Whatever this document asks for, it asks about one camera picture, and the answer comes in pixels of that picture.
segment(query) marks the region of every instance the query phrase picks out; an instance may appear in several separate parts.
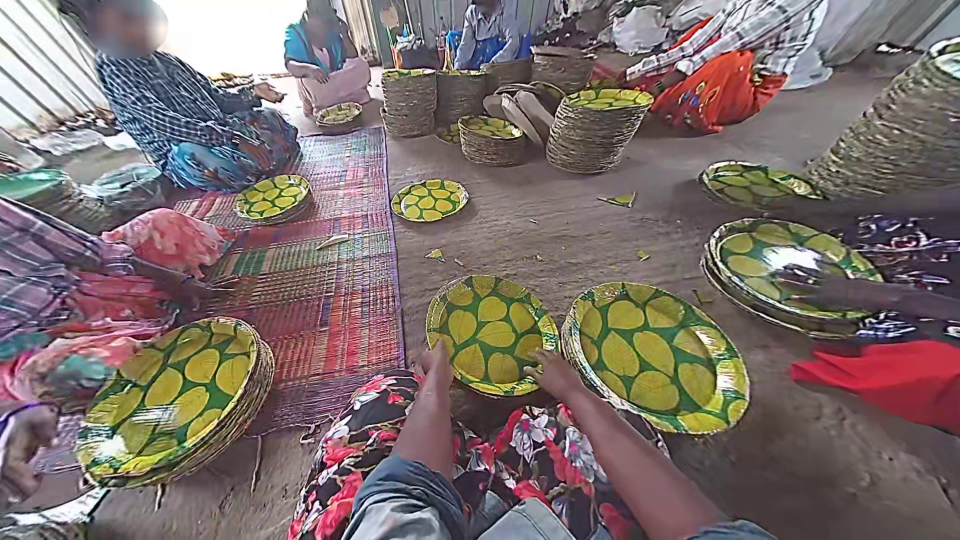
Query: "green and yellow paper plate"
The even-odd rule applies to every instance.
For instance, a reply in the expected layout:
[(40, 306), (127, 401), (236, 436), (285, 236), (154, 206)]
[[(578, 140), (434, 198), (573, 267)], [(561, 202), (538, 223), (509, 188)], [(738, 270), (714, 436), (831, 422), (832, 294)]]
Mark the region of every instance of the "green and yellow paper plate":
[(804, 178), (747, 161), (718, 161), (700, 173), (699, 181), (711, 197), (750, 209), (775, 208), (792, 197), (826, 199)]
[(750, 402), (747, 368), (733, 343), (706, 313), (662, 289), (597, 285), (573, 302), (562, 336), (586, 382), (659, 430), (726, 430)]
[(359, 103), (338, 103), (317, 113), (317, 122), (325, 126), (339, 126), (352, 121), (363, 112)]
[(460, 129), (470, 130), (490, 138), (514, 140), (523, 137), (523, 130), (514, 124), (490, 116), (465, 116), (460, 119)]
[(238, 420), (238, 405), (250, 405), (242, 397), (260, 346), (252, 327), (226, 317), (152, 341), (91, 403), (77, 436), (86, 475), (99, 485), (148, 477), (209, 444), (221, 423)]
[(566, 96), (564, 100), (571, 107), (615, 110), (628, 107), (649, 108), (654, 103), (654, 96), (640, 90), (607, 88), (603, 90), (581, 90)]
[(279, 175), (251, 185), (237, 194), (234, 209), (254, 224), (286, 221), (306, 208), (310, 183), (302, 176)]
[(390, 203), (390, 209), (410, 221), (437, 221), (460, 211), (469, 198), (467, 190), (458, 182), (424, 180), (398, 191)]
[(839, 239), (806, 225), (775, 219), (741, 219), (720, 226), (707, 245), (720, 277), (757, 301), (812, 320), (859, 319), (862, 309), (831, 310), (794, 300), (774, 274), (788, 264), (822, 268), (851, 280), (882, 282), (874, 266)]
[(456, 378), (481, 394), (522, 396), (540, 386), (523, 374), (536, 349), (557, 351), (557, 326), (526, 287), (495, 276), (447, 284), (426, 314), (430, 349), (446, 343)]

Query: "wall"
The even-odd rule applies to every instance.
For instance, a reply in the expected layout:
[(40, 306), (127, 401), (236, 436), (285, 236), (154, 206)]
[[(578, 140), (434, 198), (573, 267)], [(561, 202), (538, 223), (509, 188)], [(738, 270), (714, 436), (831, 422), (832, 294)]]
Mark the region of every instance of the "wall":
[(106, 108), (93, 51), (48, 0), (0, 2), (0, 127), (17, 137)]

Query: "concrete floor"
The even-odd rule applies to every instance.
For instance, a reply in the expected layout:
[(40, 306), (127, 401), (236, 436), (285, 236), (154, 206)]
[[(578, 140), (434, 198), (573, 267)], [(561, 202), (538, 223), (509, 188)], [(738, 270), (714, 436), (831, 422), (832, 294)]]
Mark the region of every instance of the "concrete floor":
[[(291, 83), (281, 82), (288, 90)], [(668, 444), (676, 463), (724, 510), (783, 540), (960, 537), (953, 488), (960, 485), (957, 439), (792, 383), (788, 366), (807, 356), (809, 344), (724, 301), (697, 267), (708, 234), (746, 215), (705, 199), (692, 181), (701, 169), (729, 159), (802, 169), (885, 84), (867, 74), (838, 73), (810, 90), (784, 92), (755, 118), (707, 137), (674, 136), (651, 117), (623, 162), (594, 177), (559, 171), (534, 147), (526, 164), (494, 169), (466, 161), (456, 147), (432, 136), (390, 137), (392, 191), (421, 179), (449, 178), (471, 195), (463, 211), (442, 222), (395, 221), (409, 351), (423, 342), (423, 314), (434, 292), (468, 273), (523, 283), (558, 322), (576, 294), (600, 282), (648, 282), (691, 302), (692, 289), (698, 289), (711, 300), (705, 311), (746, 359), (753, 400), (735, 429), (702, 438), (671, 436)], [(296, 92), (290, 97), (285, 108), (297, 112)], [(365, 114), (375, 114), (375, 105)], [(637, 192), (633, 209), (596, 200), (631, 191)], [(434, 248), (466, 267), (423, 258)], [(637, 249), (650, 258), (638, 261)], [(537, 254), (543, 262), (524, 259)], [(96, 513), (93, 537), (283, 538), (312, 455), (298, 437), (264, 437), (253, 494), (256, 443), (250, 439), (169, 486), (157, 512), (153, 488), (110, 493)]]

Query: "dark blue fabric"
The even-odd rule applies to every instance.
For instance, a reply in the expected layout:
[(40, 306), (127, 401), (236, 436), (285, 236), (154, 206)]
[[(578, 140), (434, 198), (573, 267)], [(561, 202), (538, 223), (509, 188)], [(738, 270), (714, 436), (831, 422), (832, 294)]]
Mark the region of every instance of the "dark blue fabric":
[(431, 471), (418, 461), (391, 455), (373, 469), (353, 499), (353, 512), (366, 499), (379, 494), (396, 493), (425, 506), (436, 508), (453, 540), (467, 538), (464, 502), (450, 480)]

